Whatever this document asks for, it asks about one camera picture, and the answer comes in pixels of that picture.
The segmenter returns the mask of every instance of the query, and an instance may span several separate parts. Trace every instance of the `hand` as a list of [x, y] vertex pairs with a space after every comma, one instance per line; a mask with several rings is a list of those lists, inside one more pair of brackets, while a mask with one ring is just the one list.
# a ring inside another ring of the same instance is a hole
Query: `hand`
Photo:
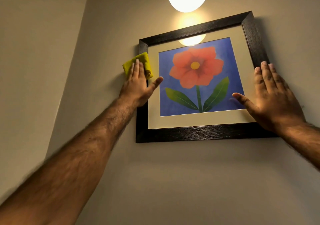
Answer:
[[162, 81], [163, 77], [158, 77], [147, 87], [143, 64], [137, 59], [132, 64], [128, 79], [122, 86], [119, 98], [132, 102], [136, 107], [143, 106]]
[[306, 123], [300, 104], [273, 64], [261, 63], [254, 71], [256, 104], [239, 93], [235, 97], [266, 130], [281, 134], [287, 127]]

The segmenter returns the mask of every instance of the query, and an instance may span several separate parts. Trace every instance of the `green stem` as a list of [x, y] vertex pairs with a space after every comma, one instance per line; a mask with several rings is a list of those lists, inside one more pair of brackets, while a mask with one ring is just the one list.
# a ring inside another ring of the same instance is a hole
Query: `green stem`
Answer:
[[202, 104], [201, 104], [200, 89], [199, 89], [199, 86], [198, 86], [198, 85], [196, 85], [195, 87], [196, 87], [196, 89], [197, 89], [199, 112], [202, 113], [203, 111], [202, 111]]

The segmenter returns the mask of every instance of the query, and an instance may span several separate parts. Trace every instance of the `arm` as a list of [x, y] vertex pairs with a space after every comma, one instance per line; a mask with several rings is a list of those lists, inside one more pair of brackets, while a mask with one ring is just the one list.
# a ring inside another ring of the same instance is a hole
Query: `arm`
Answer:
[[233, 96], [263, 128], [278, 134], [320, 170], [320, 128], [306, 122], [298, 100], [273, 64], [262, 62], [254, 74], [256, 104], [242, 94]]
[[0, 224], [74, 224], [94, 192], [112, 148], [135, 109], [162, 82], [148, 88], [142, 63], [133, 64], [116, 99], [82, 132], [30, 176], [1, 206]]

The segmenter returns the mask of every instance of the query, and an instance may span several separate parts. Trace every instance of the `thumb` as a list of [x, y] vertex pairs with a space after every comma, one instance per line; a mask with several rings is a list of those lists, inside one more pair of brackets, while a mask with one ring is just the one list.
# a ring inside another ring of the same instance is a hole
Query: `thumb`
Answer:
[[245, 108], [248, 110], [249, 114], [253, 114], [256, 110], [256, 106], [253, 102], [250, 101], [246, 96], [240, 93], [233, 93], [232, 96], [239, 101]]
[[163, 77], [158, 77], [154, 82], [150, 84], [150, 86], [147, 88], [147, 91], [152, 94], [153, 91], [162, 83]]

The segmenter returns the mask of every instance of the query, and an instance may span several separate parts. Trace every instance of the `blue background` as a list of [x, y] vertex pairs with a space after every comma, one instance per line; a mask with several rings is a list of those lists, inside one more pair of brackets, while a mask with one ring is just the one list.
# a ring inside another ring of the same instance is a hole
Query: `blue background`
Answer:
[[180, 85], [180, 81], [169, 75], [171, 68], [174, 66], [172, 60], [174, 54], [186, 51], [189, 48], [206, 48], [214, 46], [216, 49], [217, 59], [224, 61], [222, 72], [214, 76], [208, 86], [199, 86], [201, 94], [202, 106], [207, 98], [213, 93], [216, 85], [225, 77], [229, 77], [229, 87], [226, 97], [223, 101], [214, 106], [209, 112], [244, 109], [244, 107], [238, 103], [233, 97], [234, 92], [244, 94], [238, 67], [233, 53], [230, 38], [224, 38], [220, 40], [201, 43], [195, 46], [182, 47], [179, 49], [173, 49], [169, 51], [159, 52], [159, 73], [164, 78], [162, 84], [160, 84], [160, 116], [179, 115], [179, 114], [194, 114], [199, 113], [198, 110], [189, 109], [179, 103], [168, 98], [166, 94], [166, 87], [178, 90], [187, 95], [192, 102], [198, 106], [196, 86], [191, 89], [185, 89]]

